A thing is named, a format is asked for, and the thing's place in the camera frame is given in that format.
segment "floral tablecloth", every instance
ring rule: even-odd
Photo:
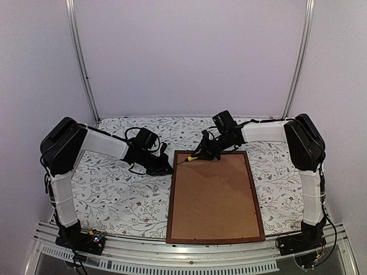
[[[146,127],[175,150],[193,150],[201,131],[213,126],[210,118],[139,117],[104,119],[98,129],[123,136],[129,127]],[[266,235],[300,229],[302,185],[291,163],[287,144],[254,142],[246,150]],[[72,179],[75,209],[86,229],[110,234],[165,238],[171,176],[135,175],[130,166],[112,157],[85,152]],[[144,172],[139,165],[134,170]]]

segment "vent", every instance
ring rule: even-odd
[[[44,245],[42,248],[44,254],[59,258],[64,261],[72,261],[73,253],[53,247]],[[176,268],[176,267],[156,267],[145,265],[125,264],[115,260],[99,259],[95,261],[99,264],[89,265],[92,268],[98,268],[107,271],[126,275],[242,275],[242,274],[264,274],[278,271],[276,261],[267,261],[259,264],[239,265],[239,266],[225,266],[217,268]]]

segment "robotic arm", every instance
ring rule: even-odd
[[[246,121],[237,124],[228,111],[213,117],[221,134],[209,138],[209,132],[202,132],[203,138],[186,161],[194,159],[220,159],[223,150],[249,142],[286,142],[293,165],[299,170],[303,186],[304,214],[301,233],[280,237],[277,240],[281,255],[297,253],[325,245],[323,227],[326,215],[325,180],[322,163],[325,159],[325,143],[315,125],[306,114],[287,120]]]
[[[158,136],[141,128],[136,137],[123,139],[107,132],[78,124],[65,117],[41,143],[41,164],[46,169],[45,185],[55,208],[55,220],[60,228],[56,244],[75,250],[99,254],[104,247],[104,238],[95,230],[90,234],[81,232],[80,221],[74,208],[71,179],[77,162],[85,150],[113,156],[128,164],[138,163],[152,176],[173,173],[167,148],[162,143],[160,155],[150,149]]]

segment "white wall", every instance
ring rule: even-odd
[[[327,204],[367,274],[367,2],[317,1],[292,115],[326,142]]]
[[[51,213],[40,142],[64,116],[92,116],[64,1],[2,1],[0,26],[0,274],[20,275],[36,226]]]
[[[281,116],[306,1],[76,1],[102,117]]]

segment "brown wooden frame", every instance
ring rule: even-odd
[[[177,156],[178,154],[189,154],[192,151],[175,151],[173,160],[173,175],[171,180],[171,192],[170,192],[170,202],[168,210],[168,223],[167,223],[167,243],[177,243],[177,244],[199,244],[199,245],[219,245],[219,244],[234,244],[234,243],[245,243],[245,242],[261,242],[265,241],[265,232],[263,227],[263,221],[261,219],[261,212],[259,207],[259,201],[257,199],[257,193],[255,189],[255,184],[253,182],[253,176],[251,168],[249,165],[249,160],[246,151],[235,151],[229,154],[243,154],[245,159],[245,165],[247,168],[247,173],[249,175],[250,188],[252,191],[253,202],[255,204],[257,224],[259,225],[259,237],[249,237],[249,238],[232,238],[232,239],[172,239],[172,223],[173,223],[173,205],[174,205],[174,191],[175,191],[175,179],[176,179],[176,166],[177,166]]]

